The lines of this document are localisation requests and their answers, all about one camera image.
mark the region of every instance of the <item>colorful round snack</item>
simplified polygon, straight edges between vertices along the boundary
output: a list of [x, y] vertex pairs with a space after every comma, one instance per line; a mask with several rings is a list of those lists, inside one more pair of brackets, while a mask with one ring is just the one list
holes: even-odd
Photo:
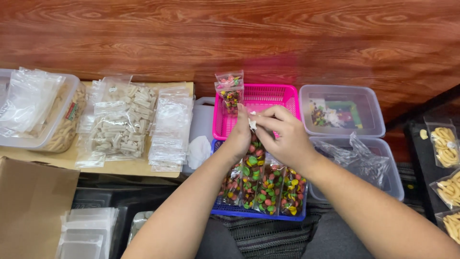
[[231, 116], [238, 115], [238, 103], [243, 103], [244, 84], [240, 77], [229, 75], [221, 78], [219, 82], [215, 82], [214, 86], [217, 93], [224, 99], [224, 111]]
[[221, 197], [221, 203], [227, 205], [239, 205], [240, 192], [241, 192], [241, 161], [234, 165], [227, 173], [224, 179], [224, 189], [219, 195]]
[[273, 162], [265, 164], [264, 176], [259, 180], [253, 209], [265, 214], [277, 214], [285, 175], [286, 166]]
[[243, 174], [241, 206], [245, 209], [253, 207], [257, 183], [263, 175], [265, 152], [264, 146], [255, 133], [251, 132], [251, 144], [241, 166]]
[[302, 213], [306, 185], [305, 178], [294, 169], [287, 168], [281, 196], [280, 213], [282, 215], [295, 216]]

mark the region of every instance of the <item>plastic container lid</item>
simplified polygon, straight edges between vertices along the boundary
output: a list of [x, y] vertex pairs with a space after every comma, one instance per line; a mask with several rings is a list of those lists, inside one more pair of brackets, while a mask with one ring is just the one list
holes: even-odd
[[[386, 176], [383, 179], [384, 186], [382, 191], [395, 197], [399, 201], [402, 201], [404, 199], [403, 184], [401, 182], [401, 178], [399, 177], [399, 171], [396, 167], [396, 162], [388, 143], [379, 138], [359, 138], [359, 140], [361, 140], [363, 144], [366, 145], [374, 154], [390, 158], [390, 166]], [[345, 149], [348, 147], [351, 148], [349, 137], [310, 137], [310, 141], [323, 141], [337, 147]], [[324, 197], [321, 191], [313, 184], [310, 183], [309, 189], [313, 198], [316, 200], [327, 201], [326, 197]]]
[[304, 85], [299, 91], [302, 122], [310, 135], [383, 137], [385, 123], [375, 92], [367, 87]]
[[[11, 78], [12, 69], [0, 69], [0, 79]], [[56, 112], [52, 115], [48, 121], [48, 125], [45, 127], [44, 131], [41, 133], [38, 138], [19, 138], [19, 137], [4, 137], [0, 135], [0, 146], [6, 147], [20, 147], [26, 149], [41, 149], [43, 148], [53, 136], [57, 126], [61, 122], [61, 119], [68, 112], [67, 108], [69, 107], [70, 102], [74, 96], [75, 91], [77, 90], [80, 79], [74, 75], [68, 74], [58, 74], [65, 77], [64, 85], [67, 85], [62, 97], [63, 102], [59, 104], [57, 109], [59, 112]]]

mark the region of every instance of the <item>cardboard box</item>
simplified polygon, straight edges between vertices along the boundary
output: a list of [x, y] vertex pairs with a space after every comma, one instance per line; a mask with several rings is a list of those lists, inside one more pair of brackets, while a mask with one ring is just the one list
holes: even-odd
[[0, 159], [0, 258], [53, 259], [79, 171]]

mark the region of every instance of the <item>green snack piece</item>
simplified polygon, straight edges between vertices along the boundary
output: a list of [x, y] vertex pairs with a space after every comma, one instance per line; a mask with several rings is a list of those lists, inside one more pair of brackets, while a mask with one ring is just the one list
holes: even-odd
[[243, 167], [243, 174], [244, 174], [245, 176], [249, 176], [249, 174], [251, 174], [251, 172], [249, 171], [249, 168], [247, 168], [247, 167], [244, 166], [244, 167]]
[[255, 165], [257, 164], [257, 158], [256, 157], [253, 157], [253, 156], [250, 156], [249, 159], [248, 159], [249, 163], [251, 165]]

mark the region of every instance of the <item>stack of plastic bags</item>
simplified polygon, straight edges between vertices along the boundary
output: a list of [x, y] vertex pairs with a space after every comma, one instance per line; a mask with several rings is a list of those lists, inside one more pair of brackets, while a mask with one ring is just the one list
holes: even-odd
[[0, 135], [39, 137], [64, 81], [63, 76], [41, 70], [14, 70], [0, 110]]
[[105, 77], [93, 81], [79, 127], [77, 168], [142, 159], [157, 89], [132, 83], [131, 78]]
[[164, 88], [158, 93], [158, 104], [150, 135], [149, 165], [152, 172], [180, 172], [187, 156], [193, 97], [185, 83], [182, 87]]
[[74, 209], [61, 216], [57, 259], [108, 259], [116, 208]]

